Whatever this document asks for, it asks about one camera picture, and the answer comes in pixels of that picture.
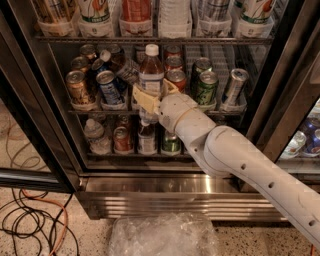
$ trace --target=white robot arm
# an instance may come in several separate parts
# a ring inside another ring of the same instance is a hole
[[[189,96],[164,97],[159,122],[176,133],[189,154],[209,176],[233,174],[272,203],[320,249],[320,195],[276,166],[242,134],[216,124]]]

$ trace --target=orange cable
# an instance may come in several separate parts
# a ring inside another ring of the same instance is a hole
[[[37,196],[31,196],[24,189],[22,190],[22,193],[28,199],[38,200],[38,201],[46,202],[46,203],[49,203],[49,204],[55,204],[55,205],[59,206],[63,210],[63,213],[64,213],[63,230],[61,231],[61,235],[59,236],[58,241],[56,242],[56,244],[54,245],[52,251],[49,254],[49,256],[52,256],[55,252],[57,252],[59,250],[60,246],[62,245],[63,238],[65,237],[66,232],[67,232],[67,227],[68,227],[68,213],[67,213],[67,210],[64,208],[64,206],[62,204],[60,204],[59,202],[57,202],[55,200],[44,199],[44,198],[37,197]]]

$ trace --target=plastic bag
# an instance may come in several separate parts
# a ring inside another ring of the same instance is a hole
[[[170,213],[122,218],[113,227],[109,256],[215,256],[218,238],[204,215]]]

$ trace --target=soda can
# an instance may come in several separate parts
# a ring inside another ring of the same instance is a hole
[[[96,81],[102,96],[108,105],[118,105],[124,102],[117,89],[115,75],[112,71],[102,71],[97,75]]]
[[[90,69],[89,60],[85,56],[78,56],[71,61],[72,70],[81,70],[83,73],[87,73]]]
[[[305,152],[309,154],[320,153],[320,129],[315,130],[312,135],[308,136]]]
[[[95,94],[86,83],[86,75],[80,70],[70,71],[66,75],[66,84],[74,104],[90,104],[95,102]]]
[[[242,5],[241,19],[252,24],[268,21],[276,0],[245,0]]]
[[[312,135],[317,129],[320,129],[320,120],[318,118],[306,118],[299,128],[300,131],[307,135]]]
[[[199,0],[198,14],[204,21],[223,21],[226,17],[230,0]]]
[[[164,63],[166,71],[173,69],[183,70],[183,59],[179,56],[169,56]]]
[[[164,48],[163,51],[163,57],[164,59],[170,57],[170,56],[178,56],[183,57],[182,49],[179,45],[167,45]]]
[[[216,73],[212,71],[202,72],[196,88],[195,101],[199,105],[210,105],[216,96],[218,85],[219,79]]]
[[[78,0],[82,19],[89,23],[107,21],[110,18],[107,0]]]
[[[229,106],[235,106],[240,93],[249,79],[249,74],[246,70],[241,68],[232,69],[230,76],[222,95],[222,102]]]
[[[169,70],[165,73],[166,79],[178,87],[180,92],[184,91],[187,85],[186,73],[179,69]]]
[[[133,149],[131,136],[126,127],[120,126],[113,131],[114,149],[117,151],[130,151]]]
[[[297,155],[300,148],[302,148],[305,145],[306,140],[307,140],[306,135],[301,131],[297,131],[293,136],[293,138],[290,140],[287,147],[284,149],[284,152],[287,155],[291,155],[291,156]]]
[[[80,55],[87,57],[90,64],[98,58],[96,48],[93,44],[82,45],[80,47]]]
[[[212,70],[212,62],[209,58],[201,57],[193,63],[192,71],[191,71],[191,81],[190,81],[190,93],[193,99],[195,99],[199,75],[204,71],[211,71],[211,70]]]
[[[181,152],[181,141],[174,133],[163,129],[161,141],[161,154],[174,156]]]

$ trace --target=refrigerator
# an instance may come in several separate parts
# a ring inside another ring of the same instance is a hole
[[[65,82],[71,60],[84,44],[117,43],[134,58],[134,46],[154,43],[160,49],[183,46],[188,79],[202,56],[211,58],[221,86],[231,69],[247,70],[250,79],[240,108],[205,113],[217,124],[237,129],[273,162],[317,189],[317,156],[284,160],[280,155],[320,96],[318,1],[276,1],[271,33],[263,38],[236,38],[231,32],[227,37],[159,37],[156,19],[151,36],[59,37],[39,30],[31,1],[7,0],[0,7],[0,98],[50,170],[1,168],[2,186],[75,193],[91,219],[188,211],[211,220],[285,221],[237,177],[206,175],[183,146],[175,156],[161,154],[160,148],[154,155],[141,155],[137,140],[128,155],[90,151],[84,136],[90,116],[105,115],[112,122],[119,114],[128,115],[137,127],[138,111],[75,110]]]

